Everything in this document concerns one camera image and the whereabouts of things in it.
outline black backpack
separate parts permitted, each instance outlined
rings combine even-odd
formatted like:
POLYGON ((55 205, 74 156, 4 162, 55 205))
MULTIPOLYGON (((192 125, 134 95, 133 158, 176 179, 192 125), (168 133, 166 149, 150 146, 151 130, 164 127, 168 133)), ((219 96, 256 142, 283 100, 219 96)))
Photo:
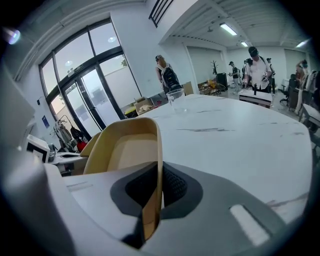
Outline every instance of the black backpack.
POLYGON ((180 85, 176 73, 169 66, 167 66, 162 71, 162 82, 163 82, 163 85, 169 89, 171 89, 173 86, 180 85))

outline white marble table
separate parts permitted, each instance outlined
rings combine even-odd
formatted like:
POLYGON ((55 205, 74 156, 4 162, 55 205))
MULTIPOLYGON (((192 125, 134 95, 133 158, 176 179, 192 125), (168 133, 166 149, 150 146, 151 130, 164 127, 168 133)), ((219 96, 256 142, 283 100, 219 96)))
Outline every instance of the white marble table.
POLYGON ((185 102, 186 113, 166 104, 142 115, 160 127, 164 161, 229 179, 287 223, 303 212, 312 148, 302 123, 235 99, 191 94, 185 102))
POLYGON ((307 104, 303 104, 299 117, 299 122, 301 121, 303 115, 305 115, 307 121, 310 121, 314 123, 316 126, 320 127, 320 113, 315 108, 307 104))

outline ceiling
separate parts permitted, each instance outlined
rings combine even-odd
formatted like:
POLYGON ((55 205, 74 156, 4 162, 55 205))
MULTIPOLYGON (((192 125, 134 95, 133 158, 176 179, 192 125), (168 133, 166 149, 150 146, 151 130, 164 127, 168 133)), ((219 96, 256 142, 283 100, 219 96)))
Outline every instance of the ceiling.
MULTIPOLYGON (((205 40, 228 50, 242 48, 242 41, 250 46, 294 48, 309 39, 290 13, 272 0, 200 0, 199 8, 170 36, 205 40), (222 29, 221 23, 237 35, 222 29)), ((306 44, 301 49, 311 51, 310 48, 306 44)))
POLYGON ((8 46, 4 61, 19 81, 34 63, 39 64, 52 49, 85 28, 110 17, 110 9, 145 3, 146 0, 47 0, 18 28, 18 43, 8 46))

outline clear plastic cup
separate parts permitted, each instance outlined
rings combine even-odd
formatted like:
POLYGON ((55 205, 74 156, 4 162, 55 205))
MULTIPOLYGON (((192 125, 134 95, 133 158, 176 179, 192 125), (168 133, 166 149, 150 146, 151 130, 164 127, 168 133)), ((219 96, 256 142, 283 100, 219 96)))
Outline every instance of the clear plastic cup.
POLYGON ((170 105, 176 113, 184 113, 187 111, 185 104, 185 90, 176 89, 166 94, 170 105))

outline glass door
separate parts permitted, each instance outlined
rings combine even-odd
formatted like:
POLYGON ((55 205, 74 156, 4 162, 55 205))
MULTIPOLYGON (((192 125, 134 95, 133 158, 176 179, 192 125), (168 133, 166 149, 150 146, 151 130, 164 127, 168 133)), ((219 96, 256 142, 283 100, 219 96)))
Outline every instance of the glass door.
POLYGON ((119 121, 120 118, 111 104, 96 68, 85 75, 80 75, 81 83, 92 104, 105 126, 119 121))
POLYGON ((79 83, 76 80, 72 81, 70 86, 63 90, 62 93, 65 97, 65 103, 67 104, 69 111, 72 116, 76 118, 78 121, 77 123, 80 123, 83 129, 85 129, 84 132, 90 137, 101 132, 102 128, 99 126, 93 115, 98 114, 86 104, 79 83))

